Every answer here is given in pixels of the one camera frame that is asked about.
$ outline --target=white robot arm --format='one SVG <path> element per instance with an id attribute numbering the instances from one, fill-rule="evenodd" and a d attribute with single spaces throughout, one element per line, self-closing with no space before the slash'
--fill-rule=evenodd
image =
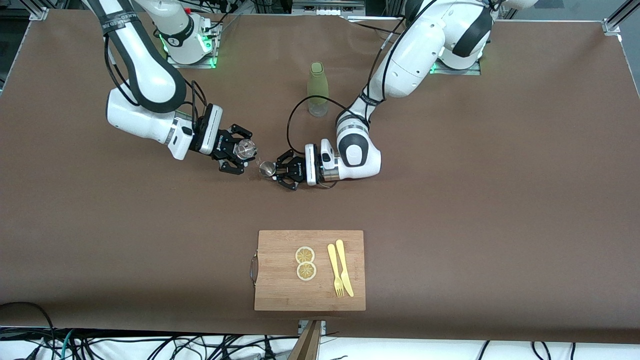
<path id="1" fill-rule="evenodd" d="M 123 86 L 116 83 L 117 88 L 109 93 L 109 123 L 167 145 L 178 160 L 192 150 L 218 160 L 221 171 L 242 174 L 257 151 L 250 140 L 252 134 L 238 125 L 218 129 L 222 109 L 217 105 L 207 104 L 205 114 L 197 119 L 177 111 L 185 103 L 186 81 L 156 51 L 128 0 L 83 1 L 100 20 L 106 61 L 107 41 L 111 40 L 129 74 Z M 151 15 L 175 60 L 194 62 L 205 54 L 208 47 L 201 34 L 207 31 L 203 26 L 211 25 L 208 19 L 189 16 L 175 0 L 139 2 Z"/>
<path id="2" fill-rule="evenodd" d="M 536 1 L 518 0 L 531 5 Z M 286 152 L 273 167 L 273 179 L 295 190 L 303 181 L 313 186 L 380 172 L 380 150 L 369 137 L 371 113 L 386 97 L 410 95 L 439 58 L 454 69 L 473 65 L 482 55 L 501 3 L 503 1 L 407 0 L 407 29 L 358 98 L 336 119 L 338 151 L 333 150 L 328 139 L 322 139 L 319 149 L 315 144 L 305 146 L 304 160 L 293 151 Z"/>

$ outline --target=yellow lemon slice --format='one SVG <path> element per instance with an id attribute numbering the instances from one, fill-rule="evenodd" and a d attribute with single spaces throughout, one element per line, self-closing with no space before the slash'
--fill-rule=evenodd
<path id="1" fill-rule="evenodd" d="M 309 261 L 305 261 L 298 265 L 298 269 L 296 270 L 298 277 L 302 281 L 309 281 L 316 276 L 316 266 Z"/>
<path id="2" fill-rule="evenodd" d="M 296 261 L 298 264 L 304 263 L 305 261 L 313 262 L 315 258 L 316 253 L 308 246 L 303 246 L 296 251 Z"/>

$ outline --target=brown table covering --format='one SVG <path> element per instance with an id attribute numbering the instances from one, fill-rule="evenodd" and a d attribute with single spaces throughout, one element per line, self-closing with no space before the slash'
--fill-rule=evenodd
<path id="1" fill-rule="evenodd" d="M 315 315 L 340 336 L 640 343 L 640 101 L 620 43 L 595 22 L 498 22 L 492 40 L 482 76 L 432 75 L 376 110 L 379 175 L 290 192 L 111 127 L 96 19 L 51 11 L 0 97 L 0 302 L 57 327 L 292 334 Z M 217 69 L 182 73 L 272 160 L 309 64 L 350 104 L 381 41 L 244 16 Z M 337 113 L 301 109 L 294 144 L 335 141 Z M 364 230 L 367 311 L 254 311 L 261 229 Z"/>

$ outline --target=black cable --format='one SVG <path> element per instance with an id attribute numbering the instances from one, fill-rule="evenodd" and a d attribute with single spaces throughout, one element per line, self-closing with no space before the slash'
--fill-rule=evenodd
<path id="1" fill-rule="evenodd" d="M 104 64 L 107 66 L 109 77 L 111 77 L 111 80 L 116 85 L 116 87 L 118 88 L 122 96 L 124 96 L 124 98 L 127 99 L 127 101 L 129 101 L 129 104 L 133 106 L 139 106 L 139 104 L 136 104 L 135 102 L 133 102 L 133 100 L 131 100 L 131 98 L 124 92 L 124 90 L 122 90 L 122 87 L 120 87 L 120 83 L 118 82 L 118 80 L 116 80 L 115 75 L 113 75 L 113 70 L 111 70 L 111 62 L 109 61 L 109 34 L 108 33 L 104 34 Z M 120 72 L 118 67 L 116 67 L 116 71 L 118 72 L 118 75 L 120 75 L 120 77 L 123 78 L 122 73 Z"/>
<path id="2" fill-rule="evenodd" d="M 199 7 L 202 7 L 202 5 L 201 5 L 201 4 L 194 4 L 194 3 L 190 3 L 189 1 L 185 1 L 185 0 L 178 0 L 178 1 L 179 1 L 179 2 L 181 2 L 181 3 L 184 3 L 184 4 L 191 5 L 191 6 L 199 6 Z"/>
<path id="3" fill-rule="evenodd" d="M 386 96 L 386 91 L 385 91 L 385 82 L 387 79 L 387 70 L 389 69 L 389 64 L 391 63 L 391 59 L 394 56 L 394 53 L 397 49 L 398 44 L 400 44 L 400 41 L 402 41 L 403 37 L 409 32 L 409 29 L 416 23 L 416 21 L 420 18 L 420 16 L 427 11 L 427 9 L 429 9 L 431 7 L 431 5 L 433 5 L 436 1 L 438 0 L 431 0 L 425 7 L 422 8 L 422 10 L 420 10 L 420 12 L 416 15 L 415 20 L 413 20 L 413 22 L 409 25 L 407 25 L 406 29 L 400 34 L 400 36 L 398 36 L 398 39 L 396 39 L 396 42 L 394 43 L 393 47 L 391 48 L 391 50 L 389 51 L 389 57 L 387 58 L 387 64 L 385 65 L 385 71 L 382 73 L 382 101 L 387 100 L 387 96 Z"/>
<path id="4" fill-rule="evenodd" d="M 200 7 L 202 7 L 202 4 L 207 3 L 207 6 L 209 7 L 209 9 L 211 10 L 211 13 L 215 13 L 215 11 L 213 10 L 213 6 L 211 6 L 211 2 L 210 1 L 204 1 L 204 0 L 200 0 Z"/>
<path id="5" fill-rule="evenodd" d="M 361 24 L 359 22 L 354 22 L 354 24 L 358 25 L 358 26 L 362 26 L 363 28 L 369 28 L 369 29 L 373 29 L 373 30 L 380 30 L 380 31 L 384 31 L 386 33 L 392 33 L 395 35 L 400 35 L 400 33 L 396 33 L 395 31 L 392 30 L 387 30 L 387 29 L 383 29 L 383 28 L 379 28 L 377 26 L 371 26 L 371 25 L 366 25 L 366 24 Z"/>
<path id="6" fill-rule="evenodd" d="M 402 6 L 402 0 L 394 0 L 393 7 L 391 9 L 391 13 L 399 13 L 400 7 Z"/>
<path id="7" fill-rule="evenodd" d="M 204 357 L 202 357 L 202 354 L 201 354 L 199 351 L 193 350 L 192 348 L 190 348 L 190 347 L 188 347 L 188 346 L 187 346 L 187 350 L 192 351 L 192 352 L 194 352 L 194 353 L 198 354 L 198 356 L 200 357 L 200 360 L 204 360 Z"/>
<path id="8" fill-rule="evenodd" d="M 298 338 L 297 336 L 278 336 L 278 337 L 275 337 L 275 338 L 269 338 L 269 340 L 283 340 L 283 339 L 297 339 L 297 338 Z M 240 351 L 240 350 L 242 350 L 244 348 L 247 348 L 247 347 L 252 347 L 255 344 L 259 344 L 259 343 L 262 343 L 262 342 L 264 342 L 264 339 L 263 340 L 254 341 L 254 342 L 249 343 L 249 344 L 241 345 L 237 349 L 235 349 L 235 350 L 229 352 L 227 355 L 223 356 L 220 360 L 227 360 L 227 359 L 229 359 L 231 357 L 231 355 L 234 354 L 234 352 Z"/>
<path id="9" fill-rule="evenodd" d="M 98 355 L 95 352 L 93 352 L 93 350 L 91 349 L 91 346 L 89 344 L 89 339 L 85 338 L 83 342 L 84 342 L 84 346 L 86 347 L 87 352 L 89 353 L 89 357 L 91 358 L 91 360 L 95 360 L 94 356 L 97 357 L 98 360 L 104 360 L 103 357 L 101 357 L 100 355 Z"/>
<path id="10" fill-rule="evenodd" d="M 184 82 L 187 84 L 188 87 L 190 87 L 192 90 L 194 90 L 194 86 L 198 88 L 199 92 L 196 92 L 196 95 L 198 96 L 198 98 L 200 99 L 200 101 L 202 101 L 202 104 L 204 106 L 207 106 L 207 97 L 204 95 L 204 91 L 202 91 L 202 88 L 200 87 L 200 85 L 198 84 L 197 81 L 195 80 L 191 80 L 191 82 L 187 81 L 186 79 L 184 80 Z"/>
<path id="11" fill-rule="evenodd" d="M 323 187 L 323 188 L 325 188 L 325 189 L 333 188 L 337 183 L 338 183 L 338 180 L 334 181 L 334 182 L 333 182 L 333 184 L 331 184 L 331 185 L 327 186 L 327 185 L 326 185 L 325 183 L 323 183 L 322 181 L 318 181 L 318 185 L 322 186 L 322 187 Z"/>
<path id="12" fill-rule="evenodd" d="M 24 327 L 3 327 L 0 328 L 0 334 L 6 334 L 8 332 L 16 332 L 18 333 L 18 335 L 14 335 L 14 336 L 22 336 L 25 334 L 37 334 L 37 335 L 42 335 L 42 336 L 48 336 L 51 337 L 51 331 L 48 330 L 41 330 L 41 329 L 26 329 Z"/>
<path id="13" fill-rule="evenodd" d="M 173 340 L 173 345 L 175 346 L 175 350 L 173 351 L 173 354 L 171 355 L 170 359 L 171 359 L 171 360 L 174 360 L 174 359 L 175 359 L 175 357 L 178 355 L 178 353 L 179 353 L 180 351 L 182 351 L 184 348 L 189 348 L 189 344 L 190 344 L 190 343 L 192 343 L 192 342 L 194 342 L 198 337 L 199 337 L 199 336 L 195 336 L 193 339 L 188 340 L 186 343 L 181 344 L 181 345 L 176 345 L 176 344 L 175 344 L 175 341 L 176 341 L 176 340 L 178 340 L 178 339 L 174 339 L 174 340 Z"/>
<path id="14" fill-rule="evenodd" d="M 303 154 L 304 154 L 304 152 L 300 152 L 300 151 L 296 150 L 296 149 L 293 147 L 293 145 L 291 145 L 291 139 L 289 139 L 289 126 L 291 126 L 291 118 L 293 118 L 293 114 L 294 114 L 294 113 L 296 112 L 296 110 L 300 107 L 300 105 L 302 105 L 305 101 L 307 101 L 307 100 L 309 100 L 309 99 L 313 99 L 313 98 L 315 98 L 315 97 L 318 97 L 318 98 L 320 98 L 320 99 L 324 99 L 324 100 L 330 101 L 330 102 L 332 102 L 332 103 L 336 104 L 337 106 L 340 106 L 340 108 L 342 108 L 344 111 L 346 111 L 346 112 L 348 112 L 348 113 L 352 114 L 352 115 L 353 115 L 353 116 L 355 116 L 357 119 L 359 119 L 359 118 L 360 118 L 358 115 L 354 114 L 354 113 L 353 113 L 353 111 L 351 111 L 351 110 L 347 109 L 344 105 L 342 105 L 341 103 L 339 103 L 339 102 L 337 102 L 337 101 L 335 101 L 335 100 L 333 100 L 333 99 L 330 99 L 330 98 L 328 98 L 328 97 L 324 97 L 324 96 L 322 96 L 322 95 L 310 95 L 310 96 L 307 96 L 306 98 L 302 99 L 302 100 L 301 100 L 301 101 L 300 101 L 296 106 L 294 106 L 293 110 L 291 110 L 291 114 L 289 114 L 289 120 L 287 121 L 287 143 L 289 144 L 289 148 L 290 148 L 291 150 L 293 150 L 293 152 L 295 152 L 296 154 L 303 155 Z"/>
<path id="15" fill-rule="evenodd" d="M 262 6 L 263 8 L 270 8 L 270 7 L 273 6 L 273 3 L 271 3 L 271 4 L 259 4 L 255 0 L 251 0 L 251 2 L 256 4 L 256 5 L 258 5 L 258 6 Z"/>
<path id="16" fill-rule="evenodd" d="M 225 17 L 227 17 L 227 15 L 229 15 L 230 13 L 225 13 L 224 15 L 222 15 L 222 18 L 220 18 L 220 20 L 216 21 L 216 25 L 222 24 L 222 22 L 225 20 Z"/>
<path id="17" fill-rule="evenodd" d="M 205 343 L 203 336 L 200 337 L 200 341 L 202 341 L 202 347 L 204 347 L 204 358 L 207 359 L 207 356 L 209 356 L 208 353 L 207 353 L 207 347 L 208 346 Z"/>
<path id="18" fill-rule="evenodd" d="M 198 108 L 196 107 L 196 88 L 193 86 L 194 82 L 195 81 L 191 82 L 191 129 L 195 132 L 196 123 L 200 116 L 198 115 Z"/>
<path id="19" fill-rule="evenodd" d="M 120 76 L 120 79 L 122 80 L 122 83 L 124 84 L 124 86 L 126 86 L 127 88 L 129 88 L 129 90 L 131 90 L 131 86 L 129 86 L 127 80 L 124 78 L 124 76 L 120 72 L 120 68 L 118 67 L 118 65 L 113 64 L 113 68 L 116 69 L 116 73 L 118 73 L 118 76 Z"/>
<path id="20" fill-rule="evenodd" d="M 83 338 L 80 340 L 80 345 L 82 345 L 84 348 L 86 348 L 86 352 L 87 354 L 89 354 L 89 358 L 91 360 L 95 360 L 95 358 L 93 357 L 93 350 L 91 350 L 91 346 L 89 346 L 89 339 L 87 338 Z"/>
<path id="21" fill-rule="evenodd" d="M 231 346 L 231 344 L 233 342 L 235 342 L 236 340 L 238 340 L 239 338 L 240 338 L 240 336 L 238 336 L 238 335 L 231 335 L 229 337 L 229 339 L 227 339 L 227 336 L 225 335 L 225 337 L 223 338 L 222 343 L 220 343 L 216 347 L 216 349 L 213 351 L 213 353 L 209 356 L 209 358 L 207 360 L 214 360 L 220 354 L 223 354 L 223 356 L 226 356 L 225 352 L 227 351 L 229 346 Z"/>
<path id="22" fill-rule="evenodd" d="M 34 307 L 36 309 L 38 309 L 39 312 L 41 312 L 45 319 L 47 319 L 47 324 L 49 325 L 49 330 L 51 330 L 51 339 L 53 340 L 53 346 L 55 347 L 56 344 L 56 334 L 54 333 L 54 328 L 53 328 L 53 323 L 51 322 L 51 318 L 49 317 L 49 314 L 47 314 L 47 312 L 45 311 L 45 309 L 43 309 L 40 305 L 38 304 L 34 304 L 32 302 L 27 302 L 27 301 L 14 301 L 14 302 L 6 302 L 2 305 L 0 305 L 0 309 L 2 309 L 3 307 L 7 307 L 7 306 L 11 306 L 11 305 L 26 305 L 26 306 L 30 306 L 30 307 Z M 55 358 L 55 351 L 51 352 L 51 360 L 54 360 Z"/>
<path id="23" fill-rule="evenodd" d="M 482 345 L 482 348 L 480 349 L 480 354 L 478 355 L 477 360 L 482 360 L 484 356 L 484 351 L 486 350 L 486 347 L 489 346 L 489 341 L 490 340 L 485 341 L 484 344 Z"/>
<path id="24" fill-rule="evenodd" d="M 38 346 L 35 349 L 33 349 L 31 353 L 26 357 L 26 360 L 36 360 L 36 357 L 38 356 L 38 353 L 40 352 L 41 347 L 42 346 Z"/>
<path id="25" fill-rule="evenodd" d="M 497 3 L 494 3 L 493 0 L 489 0 L 489 8 L 496 12 L 500 10 L 500 6 L 502 6 L 503 2 L 504 0 L 498 0 Z"/>
<path id="26" fill-rule="evenodd" d="M 36 345 L 38 345 L 38 347 L 44 347 L 44 348 L 47 348 L 47 349 L 51 350 L 51 352 L 52 352 L 54 355 L 56 355 L 56 356 L 58 356 L 58 357 L 62 357 L 62 355 L 57 351 L 57 350 L 61 349 L 61 347 L 56 347 L 56 348 L 51 347 L 51 345 L 49 345 L 49 343 L 48 343 L 48 342 L 46 342 L 46 341 L 44 341 L 43 343 L 39 343 L 39 342 L 36 342 L 36 341 L 33 341 L 33 340 L 24 340 L 24 341 L 27 341 L 28 343 L 36 344 Z M 71 355 L 69 355 L 69 356 L 65 356 L 65 359 L 69 359 L 70 357 L 71 357 Z"/>
<path id="27" fill-rule="evenodd" d="M 398 23 L 396 24 L 394 29 L 391 31 L 391 33 L 396 33 L 396 30 L 398 30 L 398 28 L 402 24 L 402 21 L 404 21 L 404 20 L 405 20 L 405 17 L 404 16 L 400 16 L 400 21 L 398 21 Z M 373 78 L 373 70 L 376 68 L 376 64 L 378 62 L 378 59 L 380 58 L 380 54 L 382 53 L 382 49 L 384 49 L 384 47 L 385 47 L 385 44 L 383 43 L 383 45 L 381 45 L 380 48 L 378 49 L 378 53 L 376 54 L 376 58 L 373 59 L 373 64 L 371 64 L 371 69 L 369 69 L 369 77 L 367 78 L 367 96 L 369 96 L 369 85 L 371 85 L 371 78 Z M 382 93 L 382 99 L 383 99 L 383 101 L 385 99 L 384 88 L 383 88 L 383 93 Z M 365 104 L 364 105 L 364 119 L 365 120 L 367 120 L 368 114 L 369 114 L 369 104 Z"/>
<path id="28" fill-rule="evenodd" d="M 172 342 L 172 341 L 173 341 L 173 339 L 175 339 L 175 338 L 177 338 L 177 336 L 172 336 L 171 338 L 168 338 L 167 340 L 165 340 L 162 344 L 158 345 L 158 346 L 156 347 L 156 349 L 155 349 L 151 354 L 149 354 L 149 357 L 147 358 L 147 360 L 153 360 L 153 359 L 155 359 L 155 358 L 158 356 L 158 354 L 160 354 L 160 351 L 162 351 L 162 349 L 163 349 L 165 346 L 167 346 L 167 344 L 169 344 L 170 342 Z"/>
<path id="29" fill-rule="evenodd" d="M 264 336 L 264 357 L 262 360 L 275 360 L 276 354 L 273 352 L 271 348 L 271 343 L 269 342 L 269 337 Z"/>
<path id="30" fill-rule="evenodd" d="M 545 351 L 547 352 L 547 360 L 551 360 L 551 354 L 549 353 L 549 348 L 547 347 L 547 344 L 544 341 L 541 341 L 541 343 L 542 343 L 542 346 L 545 348 Z M 544 360 L 536 350 L 536 341 L 531 342 L 531 350 L 533 350 L 533 353 L 536 354 L 539 360 Z"/>
<path id="31" fill-rule="evenodd" d="M 84 352 L 82 351 L 83 348 L 81 347 L 80 350 L 78 350 L 75 338 L 69 338 L 69 341 L 67 343 L 67 348 L 71 351 L 72 359 L 86 360 L 86 357 L 84 356 Z"/>
<path id="32" fill-rule="evenodd" d="M 93 340 L 89 343 L 89 345 L 94 345 L 97 343 L 102 343 L 103 341 L 110 341 L 113 343 L 141 343 L 141 342 L 153 342 L 153 341 L 164 341 L 167 338 L 152 338 L 152 339 L 137 339 L 137 340 L 124 340 L 124 339 L 99 339 Z M 176 338 L 176 340 L 188 340 L 187 338 Z"/>

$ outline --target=water bottle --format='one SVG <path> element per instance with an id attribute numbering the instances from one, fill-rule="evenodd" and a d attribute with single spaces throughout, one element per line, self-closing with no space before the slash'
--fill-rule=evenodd
<path id="1" fill-rule="evenodd" d="M 309 81 L 307 82 L 307 95 L 321 95 L 329 97 L 329 83 L 324 74 L 324 66 L 321 62 L 311 63 L 309 70 Z M 313 97 L 307 100 L 309 113 L 315 117 L 325 116 L 329 111 L 329 102 L 326 99 Z"/>

